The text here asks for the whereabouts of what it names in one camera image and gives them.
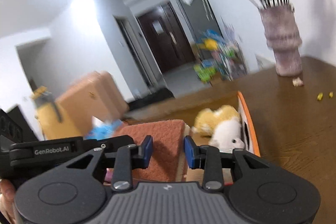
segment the white plush toy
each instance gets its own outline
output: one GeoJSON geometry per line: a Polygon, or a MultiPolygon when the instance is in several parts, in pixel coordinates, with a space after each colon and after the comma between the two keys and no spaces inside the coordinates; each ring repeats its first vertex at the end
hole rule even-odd
{"type": "Polygon", "coordinates": [[[220,152],[232,153],[235,148],[245,148],[244,142],[240,139],[241,124],[237,117],[220,122],[209,141],[209,145],[217,147],[220,152]]]}

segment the brown towel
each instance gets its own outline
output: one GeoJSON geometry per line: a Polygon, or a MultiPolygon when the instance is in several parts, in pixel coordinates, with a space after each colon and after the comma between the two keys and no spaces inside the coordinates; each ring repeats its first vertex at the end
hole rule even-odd
{"type": "Polygon", "coordinates": [[[181,180],[184,169],[183,139],[189,134],[189,127],[182,120],[142,123],[123,128],[113,137],[129,135],[137,145],[140,145],[145,136],[151,135],[154,142],[154,151],[145,170],[133,171],[133,178],[139,180],[173,182],[181,180]]]}

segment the gray floor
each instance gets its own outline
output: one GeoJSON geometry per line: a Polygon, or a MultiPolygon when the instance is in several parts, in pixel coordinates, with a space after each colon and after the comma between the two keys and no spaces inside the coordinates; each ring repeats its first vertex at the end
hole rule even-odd
{"type": "Polygon", "coordinates": [[[165,86],[176,98],[211,87],[210,84],[204,84],[198,79],[193,66],[194,64],[190,63],[165,73],[162,85],[165,82],[165,86]]]}

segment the pink vase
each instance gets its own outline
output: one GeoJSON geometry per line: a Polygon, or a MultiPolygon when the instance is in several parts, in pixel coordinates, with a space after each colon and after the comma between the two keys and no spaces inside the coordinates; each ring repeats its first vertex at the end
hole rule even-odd
{"type": "Polygon", "coordinates": [[[294,13],[289,5],[260,10],[267,46],[274,51],[277,74],[295,76],[302,72],[299,46],[302,44],[294,13]]]}

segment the blue gripper pad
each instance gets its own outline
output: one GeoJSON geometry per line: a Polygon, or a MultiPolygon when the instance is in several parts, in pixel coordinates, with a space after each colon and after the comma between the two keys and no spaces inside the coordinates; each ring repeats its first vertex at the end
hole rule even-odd
{"type": "Polygon", "coordinates": [[[184,138],[184,153],[185,158],[187,159],[188,166],[191,169],[195,169],[195,156],[194,156],[194,149],[189,142],[188,138],[184,138]]]}
{"type": "Polygon", "coordinates": [[[144,165],[145,168],[147,168],[149,166],[149,161],[151,160],[152,154],[153,154],[153,138],[151,137],[149,139],[149,142],[146,143],[145,147],[144,147],[144,165]]]}

